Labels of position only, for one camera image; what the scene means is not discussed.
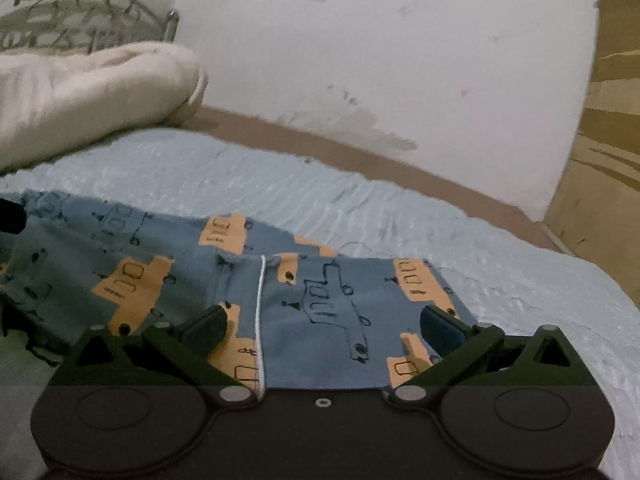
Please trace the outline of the blue pants with orange trucks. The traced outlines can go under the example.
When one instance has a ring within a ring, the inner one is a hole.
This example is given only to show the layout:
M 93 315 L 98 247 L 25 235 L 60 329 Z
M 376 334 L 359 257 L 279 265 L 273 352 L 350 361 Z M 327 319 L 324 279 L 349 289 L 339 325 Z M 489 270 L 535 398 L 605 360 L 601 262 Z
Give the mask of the blue pants with orange trucks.
M 1 315 L 52 360 L 93 325 L 140 334 L 221 306 L 208 362 L 250 388 L 396 386 L 440 360 L 431 304 L 474 321 L 425 259 L 354 258 L 246 218 L 181 218 L 62 192 L 8 193 L 27 214 L 1 233 Z

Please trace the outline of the light blue textured bedspread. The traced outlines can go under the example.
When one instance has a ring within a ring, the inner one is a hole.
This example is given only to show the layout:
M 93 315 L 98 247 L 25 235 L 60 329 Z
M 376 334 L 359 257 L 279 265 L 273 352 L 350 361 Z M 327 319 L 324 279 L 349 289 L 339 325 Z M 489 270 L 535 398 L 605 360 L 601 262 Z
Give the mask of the light blue textured bedspread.
M 559 326 L 616 416 L 603 470 L 639 474 L 639 313 L 594 264 L 542 249 L 441 200 L 337 170 L 176 129 L 128 132 L 8 172 L 3 192 L 62 191 L 146 211 L 240 212 L 353 257 L 430 260 L 465 307 L 512 334 Z

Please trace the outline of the cream rolled blanket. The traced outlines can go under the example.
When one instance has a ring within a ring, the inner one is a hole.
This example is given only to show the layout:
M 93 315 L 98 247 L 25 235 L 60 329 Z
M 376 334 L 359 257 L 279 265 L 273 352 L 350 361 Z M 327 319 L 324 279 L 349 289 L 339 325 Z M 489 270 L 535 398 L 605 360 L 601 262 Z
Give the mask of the cream rolled blanket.
M 2 54 L 1 168 L 32 166 L 120 130 L 181 125 L 207 84 L 196 55 L 168 42 Z

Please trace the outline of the light wooden wardrobe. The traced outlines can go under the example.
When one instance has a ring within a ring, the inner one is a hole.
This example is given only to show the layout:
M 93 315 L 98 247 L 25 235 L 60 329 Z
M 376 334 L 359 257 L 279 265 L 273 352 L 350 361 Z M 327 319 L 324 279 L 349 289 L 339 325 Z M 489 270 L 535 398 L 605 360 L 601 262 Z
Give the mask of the light wooden wardrobe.
M 544 219 L 555 243 L 639 298 L 639 0 L 599 0 L 570 159 Z

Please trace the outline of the metal scrollwork headboard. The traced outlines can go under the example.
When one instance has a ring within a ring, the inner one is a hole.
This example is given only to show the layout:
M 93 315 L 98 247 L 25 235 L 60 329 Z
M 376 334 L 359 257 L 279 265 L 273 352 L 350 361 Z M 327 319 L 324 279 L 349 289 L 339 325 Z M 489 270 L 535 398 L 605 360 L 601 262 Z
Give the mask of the metal scrollwork headboard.
M 1 0 L 1 51 L 92 53 L 175 40 L 180 16 L 140 0 Z

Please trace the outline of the brown wooden bed frame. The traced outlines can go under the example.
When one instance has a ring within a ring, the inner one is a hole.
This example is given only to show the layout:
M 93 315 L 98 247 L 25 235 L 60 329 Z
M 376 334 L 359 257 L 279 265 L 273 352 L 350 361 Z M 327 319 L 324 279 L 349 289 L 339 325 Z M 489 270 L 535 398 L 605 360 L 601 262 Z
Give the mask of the brown wooden bed frame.
M 359 172 L 370 180 L 390 181 L 402 188 L 450 203 L 468 216 L 485 220 L 529 244 L 554 252 L 558 249 L 544 232 L 542 224 L 529 220 L 518 208 L 362 148 L 353 148 L 256 117 L 208 107 L 199 108 L 182 126 L 247 148 L 310 157 L 339 170 Z

